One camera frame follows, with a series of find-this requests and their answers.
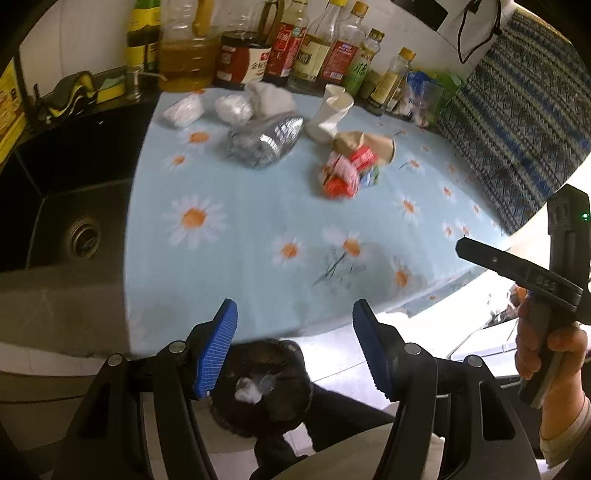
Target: sleeve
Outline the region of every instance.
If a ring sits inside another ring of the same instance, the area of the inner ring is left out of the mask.
[[[548,467],[553,469],[558,464],[568,460],[590,426],[591,403],[588,398],[585,398],[585,403],[579,416],[566,431],[551,440],[545,440],[540,435],[540,449],[544,454]]]

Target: plastic bottle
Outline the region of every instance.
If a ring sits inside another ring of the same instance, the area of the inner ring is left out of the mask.
[[[407,49],[402,48],[398,57],[392,58],[390,68],[378,83],[374,91],[369,95],[365,109],[374,115],[382,115],[388,102],[396,92],[396,88],[402,82],[410,70],[410,63],[413,61],[415,54]]]
[[[369,72],[369,65],[379,52],[379,44],[383,38],[384,34],[380,30],[372,28],[369,35],[361,42],[342,83],[351,96],[355,96],[359,92],[363,80]]]
[[[295,58],[289,85],[294,90],[311,92],[320,68],[337,36],[337,22],[347,0],[329,0],[324,12],[312,22]]]
[[[350,15],[337,24],[338,36],[320,69],[317,81],[319,88],[324,88],[327,83],[340,85],[361,42],[365,39],[366,31],[361,22],[368,8],[363,2],[355,2]]]
[[[287,77],[308,27],[307,7],[308,0],[292,0],[289,8],[283,13],[263,78],[266,82],[278,86],[287,83]]]

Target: sink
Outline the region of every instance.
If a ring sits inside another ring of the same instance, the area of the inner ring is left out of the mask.
[[[0,171],[0,342],[75,356],[129,351],[125,222],[156,101],[70,119],[7,158]]]

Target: table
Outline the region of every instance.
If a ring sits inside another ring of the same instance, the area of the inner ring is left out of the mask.
[[[336,328],[351,321],[353,303],[362,297],[376,312],[418,313],[482,271],[457,258],[458,238],[508,245],[444,138],[353,107],[339,130],[392,136],[395,157],[377,186],[353,199],[329,200],[317,178],[330,148],[305,134],[288,156],[263,170],[229,154],[228,126],[216,118],[213,103],[230,93],[205,91],[206,114],[182,131],[161,115],[183,94],[163,93],[154,111],[126,230],[133,355],[153,355],[185,338],[227,297],[238,304],[235,341]],[[305,118],[322,101],[294,97]]]

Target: finger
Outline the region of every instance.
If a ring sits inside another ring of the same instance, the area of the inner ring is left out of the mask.
[[[587,351],[587,332],[578,325],[569,325],[553,331],[546,341],[554,352],[572,352],[579,355]]]
[[[519,374],[530,379],[531,376],[542,368],[542,360],[538,353],[530,350],[517,350],[515,355],[515,366]]]
[[[517,324],[517,342],[523,344],[528,350],[539,350],[542,346],[542,339],[535,331],[532,324],[523,317],[519,318]]]

